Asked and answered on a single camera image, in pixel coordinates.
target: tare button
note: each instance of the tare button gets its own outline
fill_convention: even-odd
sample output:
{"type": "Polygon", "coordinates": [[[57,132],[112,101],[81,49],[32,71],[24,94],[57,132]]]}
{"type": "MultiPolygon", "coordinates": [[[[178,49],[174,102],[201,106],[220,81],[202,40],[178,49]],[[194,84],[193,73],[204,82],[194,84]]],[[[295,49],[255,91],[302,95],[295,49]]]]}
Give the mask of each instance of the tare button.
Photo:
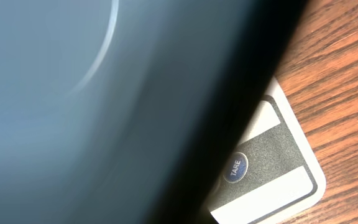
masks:
{"type": "Polygon", "coordinates": [[[235,152],[229,159],[223,177],[230,184],[240,181],[248,169],[248,159],[241,152],[235,152]]]}

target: brown wooden surface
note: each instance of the brown wooden surface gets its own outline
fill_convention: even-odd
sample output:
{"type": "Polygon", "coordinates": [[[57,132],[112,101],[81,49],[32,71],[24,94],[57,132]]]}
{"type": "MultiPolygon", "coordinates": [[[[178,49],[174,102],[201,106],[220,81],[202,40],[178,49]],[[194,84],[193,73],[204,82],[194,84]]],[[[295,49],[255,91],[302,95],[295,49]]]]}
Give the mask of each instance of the brown wooden surface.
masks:
{"type": "Polygon", "coordinates": [[[358,0],[311,0],[276,76],[327,179],[286,223],[358,223],[358,0]]]}

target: button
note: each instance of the button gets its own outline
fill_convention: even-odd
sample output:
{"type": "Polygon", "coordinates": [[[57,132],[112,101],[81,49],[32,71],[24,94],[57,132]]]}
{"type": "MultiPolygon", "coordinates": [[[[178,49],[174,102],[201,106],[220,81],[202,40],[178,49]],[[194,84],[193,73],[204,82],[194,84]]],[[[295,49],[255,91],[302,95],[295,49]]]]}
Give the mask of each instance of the button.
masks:
{"type": "Polygon", "coordinates": [[[230,184],[240,181],[246,174],[248,169],[248,159],[241,152],[235,152],[229,159],[227,166],[223,172],[224,180],[230,184]]]}

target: digital scale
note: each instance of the digital scale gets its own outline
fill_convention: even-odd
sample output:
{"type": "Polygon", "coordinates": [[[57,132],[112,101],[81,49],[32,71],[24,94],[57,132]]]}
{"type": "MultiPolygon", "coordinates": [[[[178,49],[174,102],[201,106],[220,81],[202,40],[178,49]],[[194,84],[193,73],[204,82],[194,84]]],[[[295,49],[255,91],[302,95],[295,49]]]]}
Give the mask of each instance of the digital scale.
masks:
{"type": "Polygon", "coordinates": [[[314,205],[326,179],[273,79],[208,201],[220,224],[277,223],[314,205]]]}

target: wood grain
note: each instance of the wood grain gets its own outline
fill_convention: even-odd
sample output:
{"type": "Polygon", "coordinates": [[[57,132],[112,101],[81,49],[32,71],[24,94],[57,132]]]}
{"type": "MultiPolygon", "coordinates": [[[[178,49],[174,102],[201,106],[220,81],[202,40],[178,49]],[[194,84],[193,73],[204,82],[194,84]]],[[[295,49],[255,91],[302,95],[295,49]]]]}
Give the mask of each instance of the wood grain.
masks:
{"type": "Polygon", "coordinates": [[[358,1],[311,0],[276,77],[327,179],[285,223],[358,223],[358,1]]]}

